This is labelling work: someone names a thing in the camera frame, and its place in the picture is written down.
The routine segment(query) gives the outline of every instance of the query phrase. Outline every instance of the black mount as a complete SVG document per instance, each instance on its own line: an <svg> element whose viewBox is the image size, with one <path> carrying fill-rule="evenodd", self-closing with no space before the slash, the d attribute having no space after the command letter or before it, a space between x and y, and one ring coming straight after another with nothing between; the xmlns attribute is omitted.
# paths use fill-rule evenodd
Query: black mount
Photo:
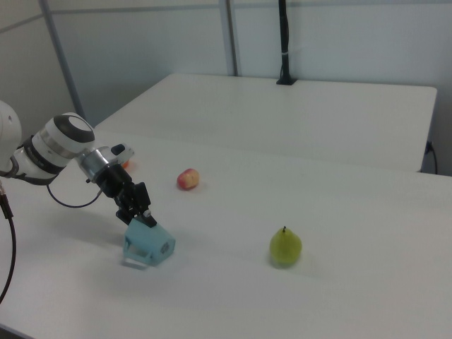
<svg viewBox="0 0 452 339"><path fill-rule="evenodd" d="M289 21L287 20L285 0L279 0L280 31L281 31L281 60L282 67L278 85L293 85L297 79L292 79L289 72Z"/></svg>

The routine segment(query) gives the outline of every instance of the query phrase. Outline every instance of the white table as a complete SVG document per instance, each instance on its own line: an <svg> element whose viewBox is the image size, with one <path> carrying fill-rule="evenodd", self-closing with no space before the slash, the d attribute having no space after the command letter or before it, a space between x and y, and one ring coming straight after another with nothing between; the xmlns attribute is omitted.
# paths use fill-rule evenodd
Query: white table
<svg viewBox="0 0 452 339"><path fill-rule="evenodd" d="M0 323L35 339L449 338L452 181L249 150L99 131L135 148L157 220L177 239L161 266L121 264L123 225L104 196L82 210L4 180L18 236ZM175 186L187 167L190 192ZM75 164L53 190L95 195ZM288 269L268 260L279 227L303 241ZM8 228L0 229L0 281Z"/></svg>
<svg viewBox="0 0 452 339"><path fill-rule="evenodd" d="M174 74L98 129L416 172L434 88Z"/></svg>

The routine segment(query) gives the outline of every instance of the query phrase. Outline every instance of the pear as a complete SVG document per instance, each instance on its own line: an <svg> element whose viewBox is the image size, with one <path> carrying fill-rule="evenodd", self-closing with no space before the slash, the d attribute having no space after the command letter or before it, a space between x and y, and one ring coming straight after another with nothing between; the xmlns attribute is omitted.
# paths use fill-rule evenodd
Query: pear
<svg viewBox="0 0 452 339"><path fill-rule="evenodd" d="M302 241L286 226L279 229L271 238L270 254L277 263L292 264L297 261L301 251Z"/></svg>

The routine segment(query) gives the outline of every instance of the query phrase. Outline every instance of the cable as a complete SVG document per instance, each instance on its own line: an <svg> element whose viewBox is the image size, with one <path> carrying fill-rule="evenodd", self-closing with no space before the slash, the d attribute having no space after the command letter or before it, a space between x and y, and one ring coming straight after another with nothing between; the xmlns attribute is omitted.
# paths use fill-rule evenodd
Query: cable
<svg viewBox="0 0 452 339"><path fill-rule="evenodd" d="M13 243L13 253L11 254L11 265L9 266L9 273L6 279L6 284L3 287L3 291L0 295L0 304L3 301L6 293L8 292L9 285L13 279L14 266L16 265L16 231L14 230L13 212L9 206L8 197L6 196L5 189L0 181L0 206L5 219L9 221L9 228L11 229L11 241Z"/></svg>
<svg viewBox="0 0 452 339"><path fill-rule="evenodd" d="M11 280L13 279L14 267L16 265L16 231L14 230L14 222L13 218L8 218L9 228L11 229L11 240L13 242L13 253L11 255L11 265L9 266L8 278L6 279L5 287L3 287L3 291L0 295L0 304L3 301L6 293L8 292L9 285L11 284Z"/></svg>
<svg viewBox="0 0 452 339"><path fill-rule="evenodd" d="M433 153L433 160L435 160L435 174L438 174L438 162L436 161L436 152L435 149L433 148L433 145L430 145L430 149L432 150Z"/></svg>
<svg viewBox="0 0 452 339"><path fill-rule="evenodd" d="M436 159L436 152L433 147L433 143L431 141L427 141L424 154L427 155L430 153L430 151L433 153L433 160L435 161L435 174L438 174L438 161Z"/></svg>
<svg viewBox="0 0 452 339"><path fill-rule="evenodd" d="M92 201L90 201L89 203L85 203L85 204L83 204L83 205L78 205L78 206L72 206L72 205L68 205L68 204L66 204L66 203L62 203L60 200L58 200L58 199L56 198L56 196L54 196L54 194L53 194L52 191L50 190L50 186L49 186L49 185L47 185L47 190L48 190L50 196L51 196L57 203L59 203L60 205L62 205L62 206L64 206L64 207L69 207L69 208L82 208L82 207L89 206L89 205L91 205L92 203L94 203L94 202L100 197L100 195L102 194L102 190L100 190L100 191L97 193L96 197L95 197Z"/></svg>

